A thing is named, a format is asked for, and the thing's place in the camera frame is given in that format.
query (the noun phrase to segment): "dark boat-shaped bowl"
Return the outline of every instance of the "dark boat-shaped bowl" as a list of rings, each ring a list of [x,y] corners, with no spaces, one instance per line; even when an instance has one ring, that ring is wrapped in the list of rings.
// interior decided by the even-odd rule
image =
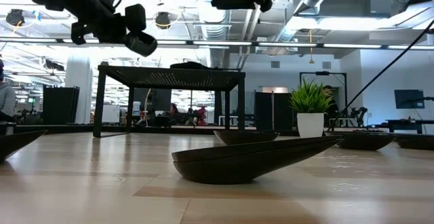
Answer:
[[[396,136],[382,132],[325,132],[327,136],[342,136],[338,146],[342,149],[376,151],[392,143]]]
[[[0,136],[0,163],[15,152],[44,135],[47,131],[26,132],[7,136]]]
[[[310,158],[338,142],[325,136],[249,143],[172,154],[177,171],[187,180],[206,184],[249,183],[263,174]]]
[[[214,134],[225,145],[270,142],[280,135],[278,132],[255,132],[248,130],[221,130],[214,131]]]
[[[434,150],[434,135],[396,134],[395,142],[403,149]]]

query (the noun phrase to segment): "ceiling duct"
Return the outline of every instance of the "ceiling duct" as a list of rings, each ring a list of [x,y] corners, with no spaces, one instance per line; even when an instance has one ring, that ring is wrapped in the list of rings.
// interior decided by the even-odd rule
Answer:
[[[211,0],[199,0],[199,19],[202,23],[220,23],[229,21],[228,11],[217,10],[211,6]],[[202,25],[202,35],[205,40],[227,40],[228,27],[218,25]],[[210,48],[211,67],[229,67],[229,49]]]
[[[293,14],[307,11],[307,10],[313,10],[314,13],[318,13],[319,11],[319,5],[324,0],[290,0],[290,5],[292,6]],[[295,36],[298,30],[291,29],[290,26],[288,26],[288,23],[290,22],[291,18],[288,18],[288,22],[285,25],[285,27],[281,30],[281,32],[276,35],[275,41],[281,41],[281,42],[289,42],[291,39]],[[268,55],[282,55],[282,54],[289,54],[290,52],[286,50],[285,48],[268,48],[266,53]]]

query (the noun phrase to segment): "black metal frame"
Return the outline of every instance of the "black metal frame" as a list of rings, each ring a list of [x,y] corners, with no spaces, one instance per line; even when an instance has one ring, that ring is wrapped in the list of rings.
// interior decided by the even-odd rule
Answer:
[[[344,77],[344,91],[345,91],[345,107],[348,105],[348,91],[347,91],[347,74],[341,72],[328,72],[328,71],[317,71],[317,72],[300,72],[300,84],[302,83],[303,75],[320,75],[320,76],[328,76],[328,75],[342,75]]]
[[[192,69],[162,69],[145,67],[111,67],[98,66],[98,90],[96,93],[94,137],[101,138],[102,110],[104,107],[104,92],[106,76],[109,76],[130,89],[127,110],[127,134],[132,128],[132,110],[134,102],[134,88],[150,89],[181,89],[181,90],[205,90],[225,91],[225,129],[230,129],[230,91],[238,86],[238,130],[245,130],[245,73],[217,70],[192,70]],[[176,77],[186,77],[186,81],[178,81]]]

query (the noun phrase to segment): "black screen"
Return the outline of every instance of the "black screen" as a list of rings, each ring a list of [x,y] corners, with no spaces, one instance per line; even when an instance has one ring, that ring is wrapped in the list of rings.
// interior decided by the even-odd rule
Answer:
[[[395,90],[397,109],[425,109],[423,90]]]

